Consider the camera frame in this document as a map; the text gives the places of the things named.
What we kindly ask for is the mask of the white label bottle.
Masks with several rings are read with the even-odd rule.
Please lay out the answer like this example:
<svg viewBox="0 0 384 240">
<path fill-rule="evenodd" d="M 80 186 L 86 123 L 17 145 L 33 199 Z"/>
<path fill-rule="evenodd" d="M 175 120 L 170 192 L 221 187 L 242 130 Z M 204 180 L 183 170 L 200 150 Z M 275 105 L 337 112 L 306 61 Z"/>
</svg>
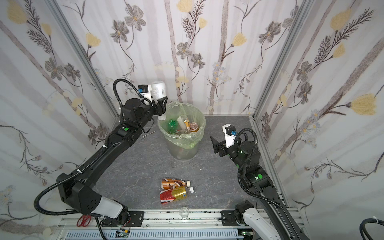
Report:
<svg viewBox="0 0 384 240">
<path fill-rule="evenodd" d="M 166 84 L 163 81 L 155 81 L 151 83 L 152 87 L 152 99 L 156 104 L 162 105 L 162 115 L 158 117 L 158 121 L 165 121 L 167 116 L 166 105 L 168 101 L 167 93 L 166 93 Z"/>
</svg>

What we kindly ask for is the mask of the green soda bottle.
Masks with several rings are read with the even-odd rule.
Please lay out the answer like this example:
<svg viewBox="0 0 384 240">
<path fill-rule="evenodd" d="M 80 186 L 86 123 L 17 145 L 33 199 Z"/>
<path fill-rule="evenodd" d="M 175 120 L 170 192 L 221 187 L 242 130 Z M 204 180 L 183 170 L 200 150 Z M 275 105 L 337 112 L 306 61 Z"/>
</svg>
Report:
<svg viewBox="0 0 384 240">
<path fill-rule="evenodd" d="M 179 123 L 177 120 L 169 120 L 167 124 L 167 131 L 169 134 L 176 134 L 178 132 Z"/>
</svg>

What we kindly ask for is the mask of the clear square bottle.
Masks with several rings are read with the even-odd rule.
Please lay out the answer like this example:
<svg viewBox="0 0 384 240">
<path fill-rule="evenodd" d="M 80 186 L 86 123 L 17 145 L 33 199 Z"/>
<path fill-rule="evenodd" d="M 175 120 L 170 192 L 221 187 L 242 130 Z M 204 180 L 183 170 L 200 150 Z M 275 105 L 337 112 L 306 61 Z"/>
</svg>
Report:
<svg viewBox="0 0 384 240">
<path fill-rule="evenodd" d="M 178 122 L 181 130 L 187 131 L 187 132 L 189 132 L 191 130 L 190 129 L 190 122 L 189 122 L 187 115 L 180 115 L 177 119 L 177 122 Z"/>
</svg>

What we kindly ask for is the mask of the brown coffee bottle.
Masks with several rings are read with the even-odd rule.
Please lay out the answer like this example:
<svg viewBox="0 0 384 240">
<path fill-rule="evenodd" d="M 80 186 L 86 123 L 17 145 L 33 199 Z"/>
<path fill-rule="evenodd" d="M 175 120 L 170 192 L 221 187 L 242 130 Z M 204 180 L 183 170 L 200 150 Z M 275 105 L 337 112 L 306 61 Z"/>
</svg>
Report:
<svg viewBox="0 0 384 240">
<path fill-rule="evenodd" d="M 163 178 L 161 183 L 162 190 L 175 189 L 179 187 L 190 187 L 191 182 L 175 178 Z"/>
<path fill-rule="evenodd" d="M 199 130 L 199 125 L 196 122 L 190 123 L 190 132 L 196 133 Z"/>
</svg>

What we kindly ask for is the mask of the red yellow tea bottle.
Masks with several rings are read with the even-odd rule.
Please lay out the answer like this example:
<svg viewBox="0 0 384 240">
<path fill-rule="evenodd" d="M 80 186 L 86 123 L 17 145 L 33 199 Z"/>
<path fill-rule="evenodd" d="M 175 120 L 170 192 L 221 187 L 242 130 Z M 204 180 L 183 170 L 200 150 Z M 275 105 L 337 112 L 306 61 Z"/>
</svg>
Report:
<svg viewBox="0 0 384 240">
<path fill-rule="evenodd" d="M 178 187 L 174 189 L 163 190 L 160 192 L 161 204 L 167 204 L 179 200 L 186 199 L 188 194 L 195 192 L 193 187 Z"/>
</svg>

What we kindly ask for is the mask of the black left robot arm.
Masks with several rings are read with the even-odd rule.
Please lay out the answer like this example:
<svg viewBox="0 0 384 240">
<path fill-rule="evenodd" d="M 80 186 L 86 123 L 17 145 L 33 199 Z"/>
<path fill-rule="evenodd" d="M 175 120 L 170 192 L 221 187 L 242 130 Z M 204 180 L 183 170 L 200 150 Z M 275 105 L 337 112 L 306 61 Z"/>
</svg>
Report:
<svg viewBox="0 0 384 240">
<path fill-rule="evenodd" d="M 131 84 L 125 79 L 116 79 L 113 83 L 113 91 L 121 110 L 119 125 L 107 135 L 103 146 L 84 164 L 68 175 L 61 174 L 55 184 L 37 195 L 34 208 L 39 213 L 48 216 L 82 214 L 94 218 L 105 217 L 111 225 L 118 227 L 130 222 L 131 216 L 125 205 L 103 197 L 93 187 L 117 157 L 145 133 L 145 125 L 153 121 L 154 116 L 162 116 L 166 112 L 168 97 L 165 83 L 156 81 L 150 87 L 132 86 L 137 98 L 122 102 L 117 91 L 120 82 Z M 59 190 L 62 202 L 72 208 L 70 211 L 53 212 L 40 205 L 42 197 L 54 189 Z"/>
</svg>

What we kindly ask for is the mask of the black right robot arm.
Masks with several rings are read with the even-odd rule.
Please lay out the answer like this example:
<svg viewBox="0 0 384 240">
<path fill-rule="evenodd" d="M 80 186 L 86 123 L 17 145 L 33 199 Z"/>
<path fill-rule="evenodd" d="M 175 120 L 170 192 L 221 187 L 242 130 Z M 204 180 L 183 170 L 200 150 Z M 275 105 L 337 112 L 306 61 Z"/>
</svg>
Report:
<svg viewBox="0 0 384 240">
<path fill-rule="evenodd" d="M 237 180 L 240 188 L 249 196 L 261 202 L 269 217 L 265 220 L 257 206 L 244 201 L 235 206 L 229 222 L 249 226 L 263 240 L 306 240 L 308 237 L 299 227 L 285 203 L 279 197 L 277 188 L 267 172 L 260 166 L 261 153 L 258 138 L 253 129 L 237 131 L 235 126 L 223 126 L 225 140 L 218 142 L 211 138 L 213 149 L 220 157 L 228 156 L 237 166 Z"/>
</svg>

